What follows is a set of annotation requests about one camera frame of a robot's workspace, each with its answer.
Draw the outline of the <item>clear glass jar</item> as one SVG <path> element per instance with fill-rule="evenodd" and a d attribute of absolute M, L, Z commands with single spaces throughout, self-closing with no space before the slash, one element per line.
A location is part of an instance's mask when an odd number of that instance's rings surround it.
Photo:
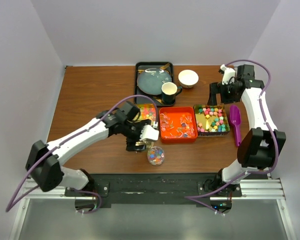
<path fill-rule="evenodd" d="M 153 166 L 159 166 L 165 161 L 165 152 L 159 146 L 151 147 L 147 152 L 148 162 Z"/>

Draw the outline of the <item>purple plastic scoop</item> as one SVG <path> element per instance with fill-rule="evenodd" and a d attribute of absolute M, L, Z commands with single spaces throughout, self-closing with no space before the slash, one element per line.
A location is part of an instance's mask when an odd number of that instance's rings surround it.
<path fill-rule="evenodd" d="M 236 105 L 231 105 L 229 108 L 229 121 L 234 128 L 234 138 L 235 144 L 237 147 L 240 146 L 242 142 L 241 137 L 241 112 L 240 109 Z"/>

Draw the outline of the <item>star candy tin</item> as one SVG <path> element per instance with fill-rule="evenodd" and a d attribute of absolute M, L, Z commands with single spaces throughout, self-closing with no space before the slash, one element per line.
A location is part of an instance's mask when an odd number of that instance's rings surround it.
<path fill-rule="evenodd" d="M 195 104 L 193 111 L 198 137 L 221 137 L 230 132 L 230 124 L 223 104 Z"/>

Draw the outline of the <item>orange plastic candy box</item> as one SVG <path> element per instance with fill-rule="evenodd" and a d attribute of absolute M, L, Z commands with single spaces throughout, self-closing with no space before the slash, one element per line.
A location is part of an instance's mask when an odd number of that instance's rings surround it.
<path fill-rule="evenodd" d="M 160 139 L 163 144 L 190 144 L 198 137 L 192 107 L 163 107 L 159 110 Z"/>

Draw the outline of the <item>gummy candy tin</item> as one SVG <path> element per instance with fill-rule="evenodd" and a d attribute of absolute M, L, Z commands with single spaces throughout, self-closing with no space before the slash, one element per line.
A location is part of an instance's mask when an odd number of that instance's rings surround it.
<path fill-rule="evenodd" d="M 156 121 L 156 108 L 153 104 L 144 103 L 136 106 L 140 110 L 140 114 L 135 117 L 136 121 L 151 120 L 152 123 Z"/>

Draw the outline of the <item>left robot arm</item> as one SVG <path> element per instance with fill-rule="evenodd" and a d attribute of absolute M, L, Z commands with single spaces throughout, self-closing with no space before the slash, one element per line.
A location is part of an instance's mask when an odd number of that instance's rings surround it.
<path fill-rule="evenodd" d="M 35 142 L 30 150 L 26 170 L 43 192 L 56 187 L 76 189 L 82 196 L 95 193 L 96 183 L 84 169 L 70 169 L 65 163 L 90 145 L 113 135 L 126 137 L 126 151 L 143 152 L 159 138 L 158 123 L 134 121 L 140 109 L 127 101 L 120 108 L 103 111 L 83 127 L 48 143 Z"/>

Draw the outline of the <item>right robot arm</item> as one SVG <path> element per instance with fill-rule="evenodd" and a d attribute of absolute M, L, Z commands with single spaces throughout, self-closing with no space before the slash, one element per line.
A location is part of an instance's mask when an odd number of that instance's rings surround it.
<path fill-rule="evenodd" d="M 257 62 L 243 60 L 243 65 L 232 68 L 233 62 L 220 66 L 220 82 L 209 86 L 208 105 L 216 104 L 217 95 L 223 104 L 242 102 L 249 124 L 249 132 L 237 148 L 236 160 L 222 168 L 210 182 L 205 196 L 223 197 L 235 190 L 241 180 L 249 175 L 267 175 L 277 166 L 279 155 L 286 142 L 286 134 L 274 124 L 267 103 L 266 89 L 270 81 L 256 79 Z"/>

